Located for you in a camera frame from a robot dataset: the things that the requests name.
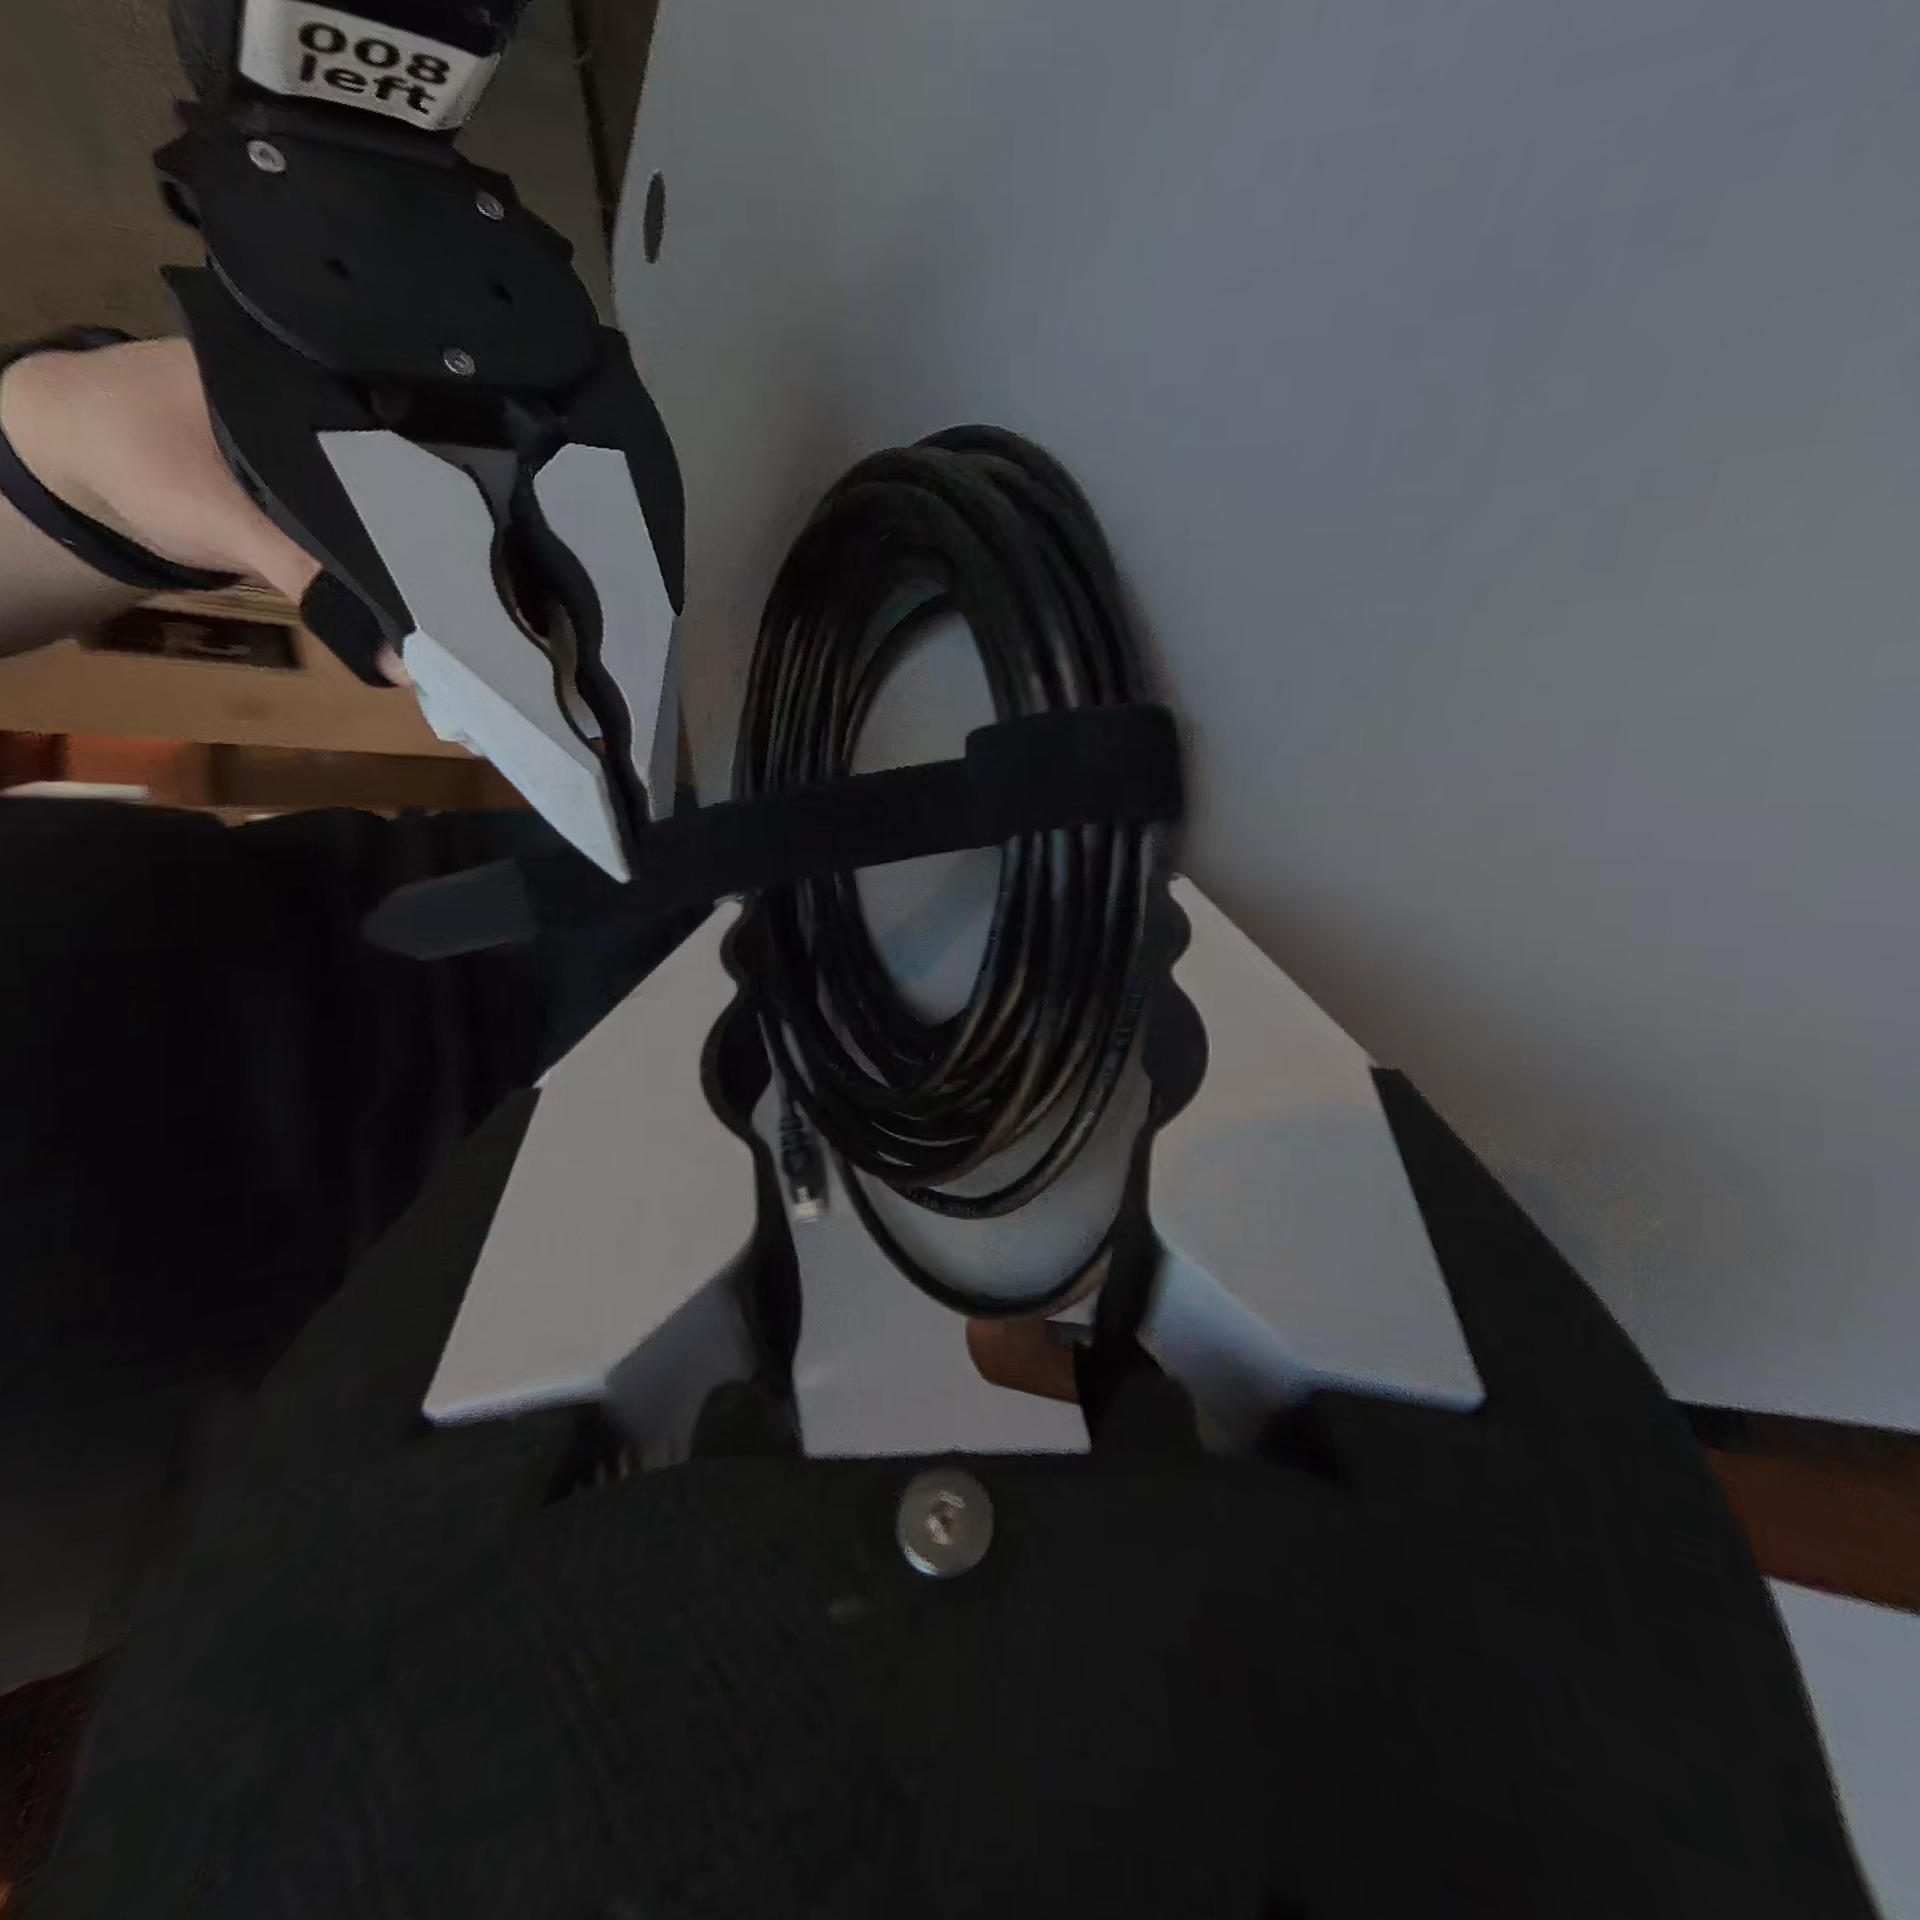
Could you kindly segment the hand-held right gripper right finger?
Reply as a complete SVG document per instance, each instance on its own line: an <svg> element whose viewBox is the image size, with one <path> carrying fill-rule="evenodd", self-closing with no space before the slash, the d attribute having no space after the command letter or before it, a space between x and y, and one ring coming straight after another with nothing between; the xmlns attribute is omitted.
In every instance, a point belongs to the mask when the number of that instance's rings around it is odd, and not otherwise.
<svg viewBox="0 0 1920 1920"><path fill-rule="evenodd" d="M1323 1389L1473 1412L1376 1062L1210 894L1169 876L1167 904L1167 976L1069 1172L1069 1314L1138 1334L1210 1451Z"/></svg>

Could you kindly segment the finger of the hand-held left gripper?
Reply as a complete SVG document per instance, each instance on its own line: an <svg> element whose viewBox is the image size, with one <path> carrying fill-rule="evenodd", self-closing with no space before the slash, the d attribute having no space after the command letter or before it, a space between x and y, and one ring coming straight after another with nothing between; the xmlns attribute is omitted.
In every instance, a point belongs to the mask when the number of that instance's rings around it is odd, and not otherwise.
<svg viewBox="0 0 1920 1920"><path fill-rule="evenodd" d="M635 484L635 466L611 443L562 443L538 478L538 527L575 564L575 583L562 583L562 564L546 564L546 658L556 663L556 706L575 753L567 801L538 798L535 807L548 823L611 823L616 820L616 743L611 726L588 706L582 663L588 663L588 592L596 603L596 667L628 700L628 766L644 787L644 820L674 816L678 766L686 766L686 690L678 690L678 617L667 597L667 574Z"/></svg>
<svg viewBox="0 0 1920 1920"><path fill-rule="evenodd" d="M481 478L444 459L385 435L385 430L336 430L324 459L338 477L353 512L361 516L374 558L385 564L408 630L403 667L413 678L420 712L438 740L485 753L528 801L567 801L567 740L556 706L556 663L508 617L508 597L491 571L497 523L481 499ZM628 766L628 700L604 718L616 743L611 787ZM637 823L548 823L611 876L635 876Z"/></svg>

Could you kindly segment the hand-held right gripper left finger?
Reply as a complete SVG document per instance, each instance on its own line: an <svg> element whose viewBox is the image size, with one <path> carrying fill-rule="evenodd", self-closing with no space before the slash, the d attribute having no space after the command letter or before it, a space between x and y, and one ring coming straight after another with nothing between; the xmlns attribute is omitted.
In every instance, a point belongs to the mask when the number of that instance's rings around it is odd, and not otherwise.
<svg viewBox="0 0 1920 1920"><path fill-rule="evenodd" d="M538 1084L420 1395L433 1431L582 1406L637 1457L693 1457L714 1395L783 1395L795 1247L756 1137L737 918L714 907Z"/></svg>

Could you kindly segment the person's left forearm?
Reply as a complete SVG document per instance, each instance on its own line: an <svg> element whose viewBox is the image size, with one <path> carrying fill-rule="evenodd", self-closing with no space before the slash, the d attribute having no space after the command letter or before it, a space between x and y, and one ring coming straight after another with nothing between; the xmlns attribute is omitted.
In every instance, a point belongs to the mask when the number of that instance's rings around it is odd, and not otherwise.
<svg viewBox="0 0 1920 1920"><path fill-rule="evenodd" d="M268 583L287 603L324 574L244 494L227 478L217 494L158 494L136 516L90 512L139 549L191 571L237 574L240 583ZM0 658L22 658L56 636L83 636L125 607L163 597L163 583L125 583L41 532L18 504L0 504Z"/></svg>

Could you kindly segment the grey desk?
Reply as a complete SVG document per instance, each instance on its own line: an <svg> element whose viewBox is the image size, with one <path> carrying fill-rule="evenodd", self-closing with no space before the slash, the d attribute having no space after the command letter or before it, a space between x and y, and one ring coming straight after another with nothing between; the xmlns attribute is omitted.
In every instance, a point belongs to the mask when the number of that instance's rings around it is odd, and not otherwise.
<svg viewBox="0 0 1920 1920"><path fill-rule="evenodd" d="M1088 484L1194 859L1695 1406L1914 1435L1914 9L660 9L686 726L865 443ZM644 183L667 178L644 266Z"/></svg>

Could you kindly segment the person's left hand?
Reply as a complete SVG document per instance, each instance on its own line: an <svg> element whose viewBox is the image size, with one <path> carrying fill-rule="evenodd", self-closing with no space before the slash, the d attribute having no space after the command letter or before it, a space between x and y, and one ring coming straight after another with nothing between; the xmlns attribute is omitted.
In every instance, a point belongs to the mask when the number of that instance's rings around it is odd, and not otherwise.
<svg viewBox="0 0 1920 1920"><path fill-rule="evenodd" d="M22 466L90 523L191 574L237 574L298 603L324 564L237 478L179 336L31 350L0 420Z"/></svg>

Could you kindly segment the black wristband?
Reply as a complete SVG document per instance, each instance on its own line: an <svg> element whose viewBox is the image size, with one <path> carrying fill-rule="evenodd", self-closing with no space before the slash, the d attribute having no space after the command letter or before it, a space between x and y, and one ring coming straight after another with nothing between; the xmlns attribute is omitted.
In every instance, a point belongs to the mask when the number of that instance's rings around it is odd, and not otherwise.
<svg viewBox="0 0 1920 1920"><path fill-rule="evenodd" d="M31 366L41 350L107 350L107 346L127 346L136 336L125 328L53 328L41 342L7 346L0 368ZM212 571L179 571L125 532L113 532L107 523L83 516L77 504L66 504L56 494L48 494L48 478L18 459L13 435L0 435L0 499L36 527L48 532L56 549L72 549L77 564L90 564L96 574L136 583L145 597L163 592L237 592L244 583L240 574L212 574Z"/></svg>

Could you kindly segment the person's dark clothing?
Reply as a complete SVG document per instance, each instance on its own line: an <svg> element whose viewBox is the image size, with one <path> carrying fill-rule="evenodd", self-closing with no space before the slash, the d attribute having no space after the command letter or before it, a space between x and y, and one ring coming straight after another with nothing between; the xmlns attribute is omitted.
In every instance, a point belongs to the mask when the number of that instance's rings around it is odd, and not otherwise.
<svg viewBox="0 0 1920 1920"><path fill-rule="evenodd" d="M538 816L7 798L0 820L7 1693L113 1642L191 1406L250 1389L514 1090L686 945ZM361 918L562 854L538 945L408 958Z"/></svg>

